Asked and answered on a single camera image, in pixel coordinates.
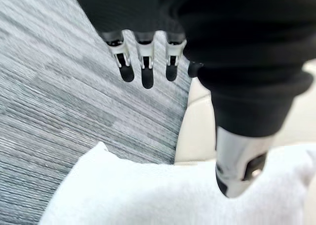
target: striped carpet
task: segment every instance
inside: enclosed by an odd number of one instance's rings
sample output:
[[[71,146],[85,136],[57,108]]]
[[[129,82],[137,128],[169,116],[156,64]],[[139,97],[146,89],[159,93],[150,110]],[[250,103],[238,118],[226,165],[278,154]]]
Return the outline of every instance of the striped carpet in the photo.
[[[137,162],[172,163],[190,79],[164,76],[155,40],[155,83],[125,83],[76,0],[0,0],[0,224],[36,224],[78,157],[103,141]]]

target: white cloth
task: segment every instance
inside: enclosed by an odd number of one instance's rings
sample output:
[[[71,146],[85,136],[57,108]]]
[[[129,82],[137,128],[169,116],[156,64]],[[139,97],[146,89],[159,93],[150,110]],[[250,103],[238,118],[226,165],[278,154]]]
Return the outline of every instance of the white cloth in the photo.
[[[122,160],[103,143],[61,183],[42,225],[301,225],[316,145],[269,153],[264,173],[241,197],[217,188],[215,162],[197,166]]]

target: black sleeve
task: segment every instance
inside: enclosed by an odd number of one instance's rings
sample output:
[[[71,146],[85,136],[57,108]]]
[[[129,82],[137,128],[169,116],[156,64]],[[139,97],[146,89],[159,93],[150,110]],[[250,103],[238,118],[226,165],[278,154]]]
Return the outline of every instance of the black sleeve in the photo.
[[[235,134],[276,133],[313,81],[302,66],[316,55],[315,0],[78,1],[97,31],[184,31],[216,124]]]

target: black fingertip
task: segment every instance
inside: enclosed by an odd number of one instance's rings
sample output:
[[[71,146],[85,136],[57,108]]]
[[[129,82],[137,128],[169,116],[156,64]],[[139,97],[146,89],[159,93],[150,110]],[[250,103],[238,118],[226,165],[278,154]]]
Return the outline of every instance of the black fingertip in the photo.
[[[122,66],[119,68],[120,75],[125,82],[131,82],[134,80],[134,71],[132,66]]]
[[[177,78],[178,67],[174,65],[167,65],[166,77],[168,81],[173,82]]]
[[[195,78],[198,76],[198,70],[203,66],[202,63],[190,62],[188,67],[188,75],[190,78]]]
[[[153,69],[142,69],[142,84],[146,89],[150,89],[154,85]]]

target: prosthetic hand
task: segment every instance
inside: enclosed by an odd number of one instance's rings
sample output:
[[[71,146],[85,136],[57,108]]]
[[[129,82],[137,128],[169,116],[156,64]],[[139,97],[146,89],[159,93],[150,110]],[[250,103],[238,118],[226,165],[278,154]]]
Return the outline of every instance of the prosthetic hand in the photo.
[[[147,89],[154,84],[155,31],[166,32],[169,81],[183,51],[189,75],[212,92],[218,186],[227,197],[243,193],[261,173],[294,97],[313,81],[302,66],[316,55],[315,0],[78,2],[126,82],[138,66],[131,66],[122,30],[134,32]]]

